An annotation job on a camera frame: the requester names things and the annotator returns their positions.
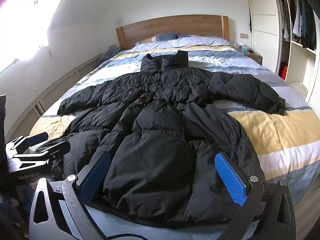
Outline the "black puffer down jacket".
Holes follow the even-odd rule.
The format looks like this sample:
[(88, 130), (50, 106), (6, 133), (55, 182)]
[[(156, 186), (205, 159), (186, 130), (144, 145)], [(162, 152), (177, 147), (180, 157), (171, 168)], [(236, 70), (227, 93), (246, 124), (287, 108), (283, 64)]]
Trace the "black puffer down jacket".
[(230, 100), (283, 115), (285, 100), (249, 74), (191, 68), (188, 53), (145, 55), (140, 71), (89, 86), (61, 102), (58, 114), (81, 111), (61, 137), (71, 149), (53, 161), (52, 178), (78, 174), (109, 155), (100, 208), (143, 225), (178, 228), (232, 220), (235, 204), (215, 165), (225, 152), (248, 176), (264, 179), (240, 123), (217, 108)]

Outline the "hanging clothes in wardrobe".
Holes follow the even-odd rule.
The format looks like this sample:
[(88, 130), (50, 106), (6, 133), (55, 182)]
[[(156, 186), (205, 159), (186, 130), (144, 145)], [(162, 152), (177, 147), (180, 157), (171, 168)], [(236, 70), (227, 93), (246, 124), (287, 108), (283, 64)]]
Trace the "hanging clothes in wardrobe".
[(283, 40), (289, 41), (289, 23), (292, 23), (293, 39), (303, 48), (315, 51), (317, 47), (316, 25), (313, 9), (307, 0), (280, 0)]

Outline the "striped duvet on bed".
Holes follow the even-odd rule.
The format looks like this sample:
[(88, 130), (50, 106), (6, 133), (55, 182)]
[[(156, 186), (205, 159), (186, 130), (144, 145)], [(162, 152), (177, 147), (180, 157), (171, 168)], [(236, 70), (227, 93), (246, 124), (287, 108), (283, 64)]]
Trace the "striped duvet on bed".
[[(139, 44), (121, 51), (69, 89), (39, 118), (31, 133), (47, 132), (49, 141), (61, 137), (70, 123), (81, 114), (81, 111), (75, 111), (59, 115), (63, 100), (89, 86), (139, 72), (145, 55), (171, 55), (180, 50), (188, 53), (188, 65), (191, 68), (213, 73), (252, 75), (268, 84), (285, 100), (283, 115), (268, 114), (230, 100), (217, 100), (214, 105), (236, 119), (245, 130), (256, 151), (264, 174), (263, 180), (269, 183), (285, 181), (293, 202), (299, 202), (319, 175), (319, 118), (278, 75), (233, 49), (222, 38), (183, 37)], [(96, 197), (97, 194), (90, 211), (107, 235), (133, 232), (148, 239), (215, 239), (228, 222), (178, 228), (143, 225), (103, 210), (98, 206)]]

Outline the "blue cloth beside bed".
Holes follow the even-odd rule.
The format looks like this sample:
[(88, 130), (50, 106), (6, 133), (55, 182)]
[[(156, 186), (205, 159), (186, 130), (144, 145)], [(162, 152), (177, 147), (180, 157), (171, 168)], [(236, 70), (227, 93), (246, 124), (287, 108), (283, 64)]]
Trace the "blue cloth beside bed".
[(120, 47), (114, 47), (106, 51), (99, 59), (97, 66), (99, 67), (101, 64), (103, 64), (105, 61), (111, 59), (115, 55), (121, 52)]

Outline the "bright window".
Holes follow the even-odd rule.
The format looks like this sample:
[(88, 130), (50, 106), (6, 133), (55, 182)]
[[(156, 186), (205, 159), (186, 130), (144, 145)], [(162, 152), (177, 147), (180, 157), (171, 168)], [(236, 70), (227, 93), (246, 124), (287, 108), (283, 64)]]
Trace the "bright window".
[(49, 45), (50, 0), (7, 0), (1, 6), (1, 72)]

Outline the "red object in wardrobe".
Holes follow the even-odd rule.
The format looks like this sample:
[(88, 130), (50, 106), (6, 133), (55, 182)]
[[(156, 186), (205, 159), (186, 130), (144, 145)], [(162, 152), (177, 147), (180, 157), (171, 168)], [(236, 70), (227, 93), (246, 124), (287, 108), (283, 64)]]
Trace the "red object in wardrobe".
[(279, 75), (283, 80), (286, 80), (287, 70), (288, 70), (288, 66), (286, 64), (281, 67)]

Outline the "wooden nightstand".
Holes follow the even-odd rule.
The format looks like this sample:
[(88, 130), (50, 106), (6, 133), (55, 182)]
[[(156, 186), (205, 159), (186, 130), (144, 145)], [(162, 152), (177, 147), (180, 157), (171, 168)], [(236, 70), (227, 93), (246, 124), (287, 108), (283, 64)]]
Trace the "wooden nightstand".
[(256, 52), (247, 52), (246, 56), (253, 59), (256, 63), (262, 65), (263, 57), (260, 54), (257, 54)]

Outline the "items on nightstand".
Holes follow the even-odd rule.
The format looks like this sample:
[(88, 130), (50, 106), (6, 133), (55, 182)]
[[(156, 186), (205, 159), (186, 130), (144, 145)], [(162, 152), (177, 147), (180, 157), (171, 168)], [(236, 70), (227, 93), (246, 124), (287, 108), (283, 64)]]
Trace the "items on nightstand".
[(242, 44), (235, 43), (234, 49), (236, 49), (237, 51), (244, 53), (244, 54), (254, 54), (254, 50), (249, 48), (246, 44), (242, 45)]

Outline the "blue striped pillow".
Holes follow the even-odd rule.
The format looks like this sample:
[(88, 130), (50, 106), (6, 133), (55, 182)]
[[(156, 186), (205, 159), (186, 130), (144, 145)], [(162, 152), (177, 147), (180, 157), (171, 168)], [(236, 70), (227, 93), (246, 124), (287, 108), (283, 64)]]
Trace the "blue striped pillow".
[(150, 42), (156, 42), (156, 41), (176, 40), (178, 38), (183, 38), (183, 37), (190, 37), (190, 35), (188, 35), (188, 34), (179, 34), (179, 33), (170, 31), (170, 32), (167, 32), (167, 33), (156, 35), (156, 36), (151, 37), (151, 38), (147, 38), (147, 39), (142, 40), (142, 41), (138, 41), (138, 42), (135, 43), (135, 45), (144, 44), (144, 43), (150, 43)]

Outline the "wooden bed headboard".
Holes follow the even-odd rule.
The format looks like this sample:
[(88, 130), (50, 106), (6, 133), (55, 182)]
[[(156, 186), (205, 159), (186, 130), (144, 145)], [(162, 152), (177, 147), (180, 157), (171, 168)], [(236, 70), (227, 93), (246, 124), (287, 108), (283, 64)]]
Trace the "wooden bed headboard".
[(131, 49), (140, 40), (176, 32), (196, 36), (217, 36), (230, 40), (229, 20), (220, 15), (177, 15), (140, 21), (116, 29), (120, 48)]

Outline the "white wardrobe with open shelves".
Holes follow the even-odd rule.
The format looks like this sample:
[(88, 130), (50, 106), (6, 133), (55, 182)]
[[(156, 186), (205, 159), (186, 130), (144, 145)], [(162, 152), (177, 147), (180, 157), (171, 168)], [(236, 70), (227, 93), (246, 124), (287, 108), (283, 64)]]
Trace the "white wardrobe with open shelves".
[(308, 0), (248, 0), (252, 49), (319, 112), (319, 18)]

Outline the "low wall panel cabinet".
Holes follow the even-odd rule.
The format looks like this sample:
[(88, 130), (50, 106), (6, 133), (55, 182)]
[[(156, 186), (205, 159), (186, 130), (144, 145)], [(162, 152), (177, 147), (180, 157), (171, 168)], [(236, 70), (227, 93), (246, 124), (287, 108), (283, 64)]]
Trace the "low wall panel cabinet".
[(67, 90), (72, 88), (79, 80), (97, 67), (100, 57), (101, 55), (97, 55), (82, 63), (48, 87), (18, 117), (7, 132), (5, 139), (10, 140), (20, 135), (28, 135), (39, 118), (59, 100)]

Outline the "beige wall switch plate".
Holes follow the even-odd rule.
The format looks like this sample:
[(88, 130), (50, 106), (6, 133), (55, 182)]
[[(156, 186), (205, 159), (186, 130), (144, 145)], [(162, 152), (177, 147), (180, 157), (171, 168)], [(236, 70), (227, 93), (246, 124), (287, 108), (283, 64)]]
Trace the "beige wall switch plate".
[(249, 39), (249, 35), (241, 33), (240, 38)]

